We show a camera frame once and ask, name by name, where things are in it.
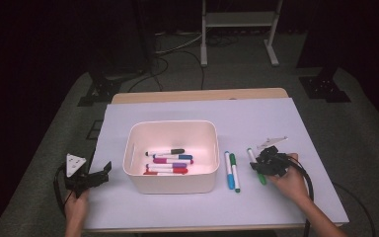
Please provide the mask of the black upright post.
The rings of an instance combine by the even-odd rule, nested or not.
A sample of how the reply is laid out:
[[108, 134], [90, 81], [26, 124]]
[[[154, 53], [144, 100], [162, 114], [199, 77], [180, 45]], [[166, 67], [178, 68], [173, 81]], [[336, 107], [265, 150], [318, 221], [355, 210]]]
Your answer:
[[133, 0], [133, 7], [145, 60], [147, 63], [152, 63], [156, 44], [152, 0]]

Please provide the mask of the red cap marker pen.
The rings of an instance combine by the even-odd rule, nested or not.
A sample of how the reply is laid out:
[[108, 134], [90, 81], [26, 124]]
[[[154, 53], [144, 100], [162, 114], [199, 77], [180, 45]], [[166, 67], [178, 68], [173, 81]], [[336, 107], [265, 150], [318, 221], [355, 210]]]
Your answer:
[[146, 172], [167, 173], [167, 174], [186, 174], [187, 168], [147, 168]]

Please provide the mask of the bright green cap marker pen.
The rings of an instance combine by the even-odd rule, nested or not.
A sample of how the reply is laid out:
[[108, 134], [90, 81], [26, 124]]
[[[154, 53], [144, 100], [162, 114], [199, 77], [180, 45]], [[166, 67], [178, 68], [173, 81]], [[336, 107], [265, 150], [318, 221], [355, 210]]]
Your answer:
[[[252, 148], [248, 148], [247, 149], [247, 154], [249, 156], [250, 162], [257, 162], [255, 153], [253, 152]], [[266, 178], [265, 178], [265, 176], [263, 174], [259, 173], [259, 172], [256, 172], [256, 173], [257, 173], [257, 177], [258, 177], [260, 183], [263, 186], [265, 186], [266, 185]]]

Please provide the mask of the person's right hand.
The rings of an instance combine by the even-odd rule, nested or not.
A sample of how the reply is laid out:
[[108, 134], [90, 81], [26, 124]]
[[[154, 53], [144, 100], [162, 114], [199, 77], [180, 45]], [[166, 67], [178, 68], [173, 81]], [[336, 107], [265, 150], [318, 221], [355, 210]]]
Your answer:
[[310, 201], [303, 176], [294, 167], [290, 166], [282, 177], [267, 176], [266, 178], [296, 204]]

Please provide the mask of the white table mat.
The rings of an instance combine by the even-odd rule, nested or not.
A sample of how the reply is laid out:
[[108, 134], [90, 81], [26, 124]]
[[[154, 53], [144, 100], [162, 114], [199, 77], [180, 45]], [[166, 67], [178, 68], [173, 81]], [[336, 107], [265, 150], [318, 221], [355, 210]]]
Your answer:
[[[220, 155], [214, 188], [208, 193], [143, 194], [123, 171], [132, 127], [140, 122], [207, 120], [214, 124]], [[89, 231], [259, 229], [301, 226], [304, 216], [278, 189], [263, 186], [250, 166], [248, 148], [282, 138], [278, 149], [298, 153], [310, 175], [316, 205], [336, 224], [348, 217], [293, 101], [284, 99], [113, 104], [106, 109], [92, 163], [112, 162], [107, 183], [92, 190]], [[241, 191], [228, 188], [224, 152], [236, 156]]]

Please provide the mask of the dark green cap marker pen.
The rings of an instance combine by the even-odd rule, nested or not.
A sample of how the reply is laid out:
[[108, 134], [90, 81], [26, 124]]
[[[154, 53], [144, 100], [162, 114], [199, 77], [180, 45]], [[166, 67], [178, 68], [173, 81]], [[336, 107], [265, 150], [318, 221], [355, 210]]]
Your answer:
[[237, 162], [236, 162], [236, 156], [235, 154], [230, 154], [230, 163], [231, 163], [231, 169], [234, 179], [234, 186], [235, 186], [235, 192], [239, 193], [241, 191], [240, 182], [239, 182], [239, 176], [238, 176], [238, 170], [237, 170]]

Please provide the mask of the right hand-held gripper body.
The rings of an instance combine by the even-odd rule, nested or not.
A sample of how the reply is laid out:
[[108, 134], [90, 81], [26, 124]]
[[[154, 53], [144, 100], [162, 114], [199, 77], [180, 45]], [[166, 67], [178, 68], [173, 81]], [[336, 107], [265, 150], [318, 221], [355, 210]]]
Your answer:
[[[258, 172], [268, 176], [283, 176], [288, 168], [288, 158], [284, 153], [279, 153], [275, 145], [279, 142], [286, 140], [286, 137], [282, 138], [268, 138], [263, 144], [258, 146], [260, 155], [256, 158], [258, 163]], [[259, 169], [259, 162], [264, 159], [266, 162], [265, 172], [261, 172]]]

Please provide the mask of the person's left hand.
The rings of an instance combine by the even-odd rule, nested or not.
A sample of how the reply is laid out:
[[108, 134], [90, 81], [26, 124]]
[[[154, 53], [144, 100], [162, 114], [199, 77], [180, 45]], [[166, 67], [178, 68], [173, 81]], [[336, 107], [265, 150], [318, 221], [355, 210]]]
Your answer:
[[66, 223], [69, 227], [83, 227], [89, 209], [89, 194], [89, 190], [82, 193], [79, 197], [76, 197], [74, 192], [69, 194], [64, 206]]

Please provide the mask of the purple cap marker pen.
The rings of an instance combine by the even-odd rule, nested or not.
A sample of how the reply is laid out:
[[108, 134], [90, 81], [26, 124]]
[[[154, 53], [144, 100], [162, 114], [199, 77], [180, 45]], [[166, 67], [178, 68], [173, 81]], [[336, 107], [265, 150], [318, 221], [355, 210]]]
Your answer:
[[186, 168], [186, 163], [146, 164], [146, 168]]

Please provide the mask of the black metal stand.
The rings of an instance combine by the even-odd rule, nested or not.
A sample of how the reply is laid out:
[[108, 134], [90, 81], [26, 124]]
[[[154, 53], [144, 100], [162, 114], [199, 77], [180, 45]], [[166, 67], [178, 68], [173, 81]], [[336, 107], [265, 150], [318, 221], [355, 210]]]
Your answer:
[[299, 81], [310, 99], [325, 99], [327, 103], [349, 103], [349, 96], [334, 80], [336, 71], [336, 67], [327, 66], [318, 75], [302, 76]]
[[118, 79], [110, 80], [104, 75], [90, 75], [92, 84], [88, 92], [79, 102], [78, 107], [91, 107], [95, 103], [110, 102], [119, 92], [122, 82]]

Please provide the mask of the light blue cap marker pen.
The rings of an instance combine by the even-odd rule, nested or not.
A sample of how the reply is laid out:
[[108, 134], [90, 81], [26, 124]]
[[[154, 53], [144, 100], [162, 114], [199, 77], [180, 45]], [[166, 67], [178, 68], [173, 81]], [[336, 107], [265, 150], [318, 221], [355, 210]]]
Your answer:
[[228, 151], [225, 151], [224, 157], [225, 157], [225, 164], [226, 164], [228, 188], [230, 190], [234, 190], [235, 183], [234, 183], [234, 176], [233, 176], [232, 166], [231, 166], [231, 161], [230, 161], [230, 153]]

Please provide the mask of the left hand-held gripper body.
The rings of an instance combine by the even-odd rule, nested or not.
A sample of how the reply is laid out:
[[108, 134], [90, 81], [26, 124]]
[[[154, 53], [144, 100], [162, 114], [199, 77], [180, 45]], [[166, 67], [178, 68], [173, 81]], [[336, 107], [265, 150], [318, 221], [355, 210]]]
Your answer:
[[87, 160], [72, 154], [66, 156], [65, 163], [65, 187], [75, 193], [78, 198], [84, 191], [91, 187], [92, 175], [86, 170]]

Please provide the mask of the dark floor hatch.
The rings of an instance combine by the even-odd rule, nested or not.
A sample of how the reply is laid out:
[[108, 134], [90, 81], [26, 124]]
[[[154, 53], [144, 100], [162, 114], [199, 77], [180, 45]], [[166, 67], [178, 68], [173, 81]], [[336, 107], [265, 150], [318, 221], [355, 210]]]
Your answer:
[[87, 140], [97, 140], [98, 139], [100, 132], [101, 132], [101, 129], [102, 129], [103, 122], [104, 121], [102, 119], [96, 119], [93, 121], [93, 124], [91, 125], [91, 128], [89, 129], [87, 136], [86, 136]]

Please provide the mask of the white plastic bin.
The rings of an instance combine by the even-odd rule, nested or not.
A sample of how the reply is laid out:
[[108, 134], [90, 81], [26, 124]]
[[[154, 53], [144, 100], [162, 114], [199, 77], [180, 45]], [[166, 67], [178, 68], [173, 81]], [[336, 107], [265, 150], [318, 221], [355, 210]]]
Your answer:
[[[149, 150], [185, 149], [192, 155], [183, 176], [145, 176], [146, 164], [154, 164]], [[123, 171], [143, 194], [208, 193], [215, 186], [220, 166], [217, 133], [207, 120], [147, 121], [134, 125], [123, 157]]]

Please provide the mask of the black cap marker pen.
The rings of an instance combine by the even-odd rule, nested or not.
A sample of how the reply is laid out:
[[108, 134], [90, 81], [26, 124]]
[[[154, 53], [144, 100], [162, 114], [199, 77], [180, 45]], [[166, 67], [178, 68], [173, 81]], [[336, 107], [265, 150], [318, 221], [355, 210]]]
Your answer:
[[145, 152], [146, 156], [153, 155], [176, 155], [176, 154], [184, 154], [185, 149], [177, 148], [177, 149], [164, 149], [164, 150], [149, 150]]

